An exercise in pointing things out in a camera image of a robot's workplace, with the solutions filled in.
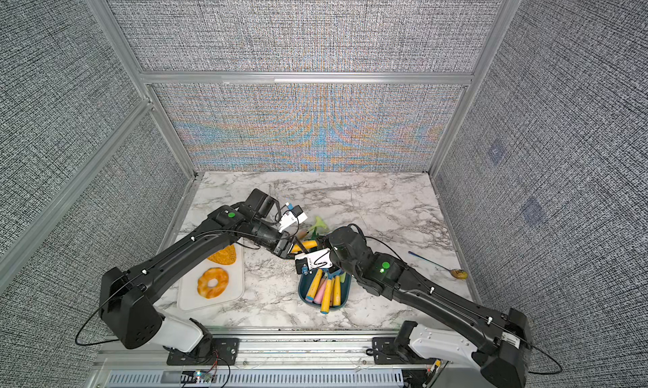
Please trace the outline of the light green tool wooden handle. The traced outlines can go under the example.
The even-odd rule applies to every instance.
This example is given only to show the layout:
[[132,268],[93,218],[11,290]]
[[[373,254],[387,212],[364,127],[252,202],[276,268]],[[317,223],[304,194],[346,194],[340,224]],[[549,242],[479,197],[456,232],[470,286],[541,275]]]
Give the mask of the light green tool wooden handle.
[[301,240],[315,240],[319,236],[328,234],[330,229],[326,222],[319,216],[315,217],[315,222],[309,229],[301,230],[297,236]]

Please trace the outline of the teal plastic storage box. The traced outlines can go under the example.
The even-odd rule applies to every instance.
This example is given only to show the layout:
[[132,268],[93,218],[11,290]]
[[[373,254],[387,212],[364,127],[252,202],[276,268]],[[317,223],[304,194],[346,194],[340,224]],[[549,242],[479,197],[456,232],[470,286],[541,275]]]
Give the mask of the teal plastic storage box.
[[321,309],[326,297],[329,298],[328,310],[339,310],[349,299],[351,276],[340,273],[332,280],[327,280],[328,274],[317,276],[316,271],[302,274],[297,288],[300,299],[310,307]]

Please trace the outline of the light blue rake yellow handle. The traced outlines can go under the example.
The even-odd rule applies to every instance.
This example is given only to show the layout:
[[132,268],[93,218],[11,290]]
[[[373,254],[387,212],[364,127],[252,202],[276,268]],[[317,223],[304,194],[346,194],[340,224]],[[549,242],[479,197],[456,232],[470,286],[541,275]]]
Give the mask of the light blue rake yellow handle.
[[332,303],[332,290],[333,290],[333,277],[327,277],[326,291],[321,304],[321,312],[323,314],[328,314],[330,311],[330,306]]

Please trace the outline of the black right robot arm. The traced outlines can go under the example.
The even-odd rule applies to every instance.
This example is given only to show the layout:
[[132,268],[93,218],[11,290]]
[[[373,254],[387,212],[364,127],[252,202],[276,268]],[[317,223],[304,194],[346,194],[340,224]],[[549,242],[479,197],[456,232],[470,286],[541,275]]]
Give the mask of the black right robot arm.
[[452,293],[425,278],[399,256],[375,252],[355,225],[320,237],[312,248],[291,243],[298,271],[337,268],[364,290],[419,310],[465,337],[474,351],[469,358],[481,376],[496,387],[523,387],[528,379],[532,346],[525,314],[502,313]]

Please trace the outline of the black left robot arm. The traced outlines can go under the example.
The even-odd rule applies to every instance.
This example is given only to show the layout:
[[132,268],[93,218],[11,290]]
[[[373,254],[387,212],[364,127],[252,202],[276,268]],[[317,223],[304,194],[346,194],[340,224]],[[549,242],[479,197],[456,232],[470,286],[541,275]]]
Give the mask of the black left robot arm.
[[101,279],[99,317],[127,349],[154,342],[193,357],[211,354],[212,335],[200,322],[165,315],[155,302],[194,267],[241,238],[281,259],[293,257],[297,237],[266,219],[278,207],[276,199],[255,189],[244,202],[212,211],[157,256],[126,271],[111,268]]

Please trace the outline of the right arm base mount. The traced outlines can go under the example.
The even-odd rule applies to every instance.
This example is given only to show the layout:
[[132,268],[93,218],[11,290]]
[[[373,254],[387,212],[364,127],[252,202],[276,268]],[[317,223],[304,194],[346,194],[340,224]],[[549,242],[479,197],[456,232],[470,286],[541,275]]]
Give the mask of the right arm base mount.
[[416,321],[403,322],[396,337],[373,337],[371,347],[366,349],[366,355],[373,357],[375,364],[433,364],[436,358],[421,357],[411,348],[410,337]]

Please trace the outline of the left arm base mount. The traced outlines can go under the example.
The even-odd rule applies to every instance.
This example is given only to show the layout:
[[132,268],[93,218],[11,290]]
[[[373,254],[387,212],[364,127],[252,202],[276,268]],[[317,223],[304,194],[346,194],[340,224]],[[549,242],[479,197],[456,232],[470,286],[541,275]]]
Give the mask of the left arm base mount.
[[214,337],[214,335],[199,321],[190,318],[204,334],[197,346],[188,353],[164,346],[169,353],[166,363],[168,365],[234,365],[239,351],[241,340],[236,337]]

